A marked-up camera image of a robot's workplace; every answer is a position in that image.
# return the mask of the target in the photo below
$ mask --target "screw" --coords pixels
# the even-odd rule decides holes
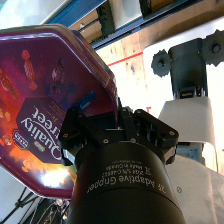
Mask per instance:
[[[164,64],[163,61],[159,61],[158,64],[157,64],[157,67],[158,67],[158,68],[163,68],[164,65],[165,65],[165,64]]]
[[[219,53],[220,50],[221,50],[221,46],[220,46],[219,44],[214,44],[214,45],[212,46],[212,53],[213,53],[213,54],[217,54],[217,53]]]
[[[109,143],[109,140],[105,138],[105,139],[103,140],[103,143],[104,143],[104,144],[107,144],[107,143]]]
[[[136,143],[136,139],[135,139],[135,138],[131,138],[130,141],[131,141],[132,143]]]
[[[181,192],[182,192],[181,187],[177,187],[177,192],[178,192],[178,193],[181,193]]]
[[[170,134],[170,135],[175,135],[175,132],[170,131],[169,134]]]

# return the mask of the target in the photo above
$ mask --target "cable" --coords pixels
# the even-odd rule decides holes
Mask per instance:
[[[86,26],[82,27],[80,30],[78,30],[79,32],[82,32],[83,30],[85,30],[86,28],[92,26],[94,23],[98,22],[99,18],[93,20],[91,23],[87,24]]]
[[[31,218],[31,220],[30,220],[30,224],[32,224],[33,218],[34,218],[34,216],[35,216],[35,214],[36,214],[37,207],[39,206],[41,199],[42,199],[42,198],[40,198],[39,202],[37,203],[37,206],[36,206],[36,208],[35,208],[35,210],[34,210],[33,216],[32,216],[32,218]]]
[[[55,216],[56,216],[57,212],[58,212],[57,210],[54,212],[54,216],[52,217],[52,220],[50,221],[50,224],[52,224],[52,223],[53,223],[54,218],[55,218]]]
[[[26,210],[25,214],[23,215],[23,217],[20,219],[19,223],[20,224],[23,220],[23,218],[26,216],[27,212],[30,210],[30,208],[32,207],[33,203],[35,202],[35,200],[32,201],[32,203],[30,204],[29,208]]]
[[[39,219],[39,221],[38,221],[37,224],[40,223],[40,221],[42,220],[42,218],[44,217],[44,215],[46,214],[46,212],[47,212],[47,211],[49,210],[49,208],[51,208],[54,204],[55,204],[55,203],[52,202],[52,203],[47,207],[47,209],[46,209],[45,212],[42,214],[42,216],[40,217],[40,219]]]
[[[20,195],[20,198],[18,199],[18,202],[19,202],[19,201],[21,201],[21,199],[22,199],[22,197],[23,197],[23,195],[24,195],[24,193],[25,193],[26,189],[27,189],[27,188],[26,188],[26,187],[24,187],[23,192],[22,192],[22,194]]]

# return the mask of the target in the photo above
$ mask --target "white panel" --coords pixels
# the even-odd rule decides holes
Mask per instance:
[[[115,29],[142,16],[139,0],[109,0]]]
[[[181,156],[166,170],[186,224],[223,224],[222,175]]]
[[[167,101],[159,119],[178,130],[180,142],[208,142],[215,147],[212,108],[208,97]]]

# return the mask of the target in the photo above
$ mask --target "chocolate wrapper illustration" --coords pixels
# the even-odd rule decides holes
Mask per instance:
[[[6,112],[5,113],[5,118],[6,118],[7,121],[10,121],[11,120],[11,115],[10,115],[9,112]]]
[[[54,82],[54,85],[52,86],[52,89],[56,93],[60,93],[60,86],[63,85],[63,83],[64,83],[64,78],[65,78],[64,69],[65,69],[65,63],[60,58],[58,60],[57,67],[52,72],[52,79],[53,79],[53,82]]]
[[[25,60],[24,69],[25,69],[25,72],[26,72],[26,77],[31,81],[29,87],[32,90],[36,90],[37,85],[34,82],[35,74],[34,74],[34,70],[33,70],[33,64],[30,60],[30,54],[27,50],[24,50],[22,52],[22,58]]]
[[[0,164],[36,194],[70,199],[76,170],[57,139],[66,111],[113,113],[116,127],[114,75],[62,25],[0,30],[0,49]]]
[[[0,108],[0,118],[3,118],[4,117],[4,113],[2,111],[2,109]]]
[[[0,81],[1,81],[3,89],[6,92],[10,92],[14,99],[18,98],[18,93],[14,89],[11,80],[9,79],[9,77],[3,74],[1,69],[0,69]]]
[[[12,139],[10,138],[9,135],[3,135],[2,140],[5,145],[12,145]]]

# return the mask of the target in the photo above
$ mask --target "white surface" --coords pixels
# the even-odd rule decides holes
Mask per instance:
[[[222,175],[181,156],[176,156],[174,163],[166,166],[166,170],[186,224],[223,224]]]
[[[0,29],[42,24],[69,0],[7,0],[0,10]]]
[[[19,199],[24,185],[12,177],[0,166],[0,221],[3,220],[15,207],[15,203]],[[30,193],[27,189],[23,198]],[[39,198],[34,202],[30,211],[27,213],[23,221],[29,217],[32,211],[36,208]],[[18,209],[12,216],[9,218],[5,224],[16,224],[25,214],[26,210],[30,204],[24,206],[23,208]]]
[[[142,16],[139,0],[109,0],[115,29]]]
[[[208,97],[167,101],[159,119],[178,130],[179,142],[210,143],[215,147],[212,108]]]

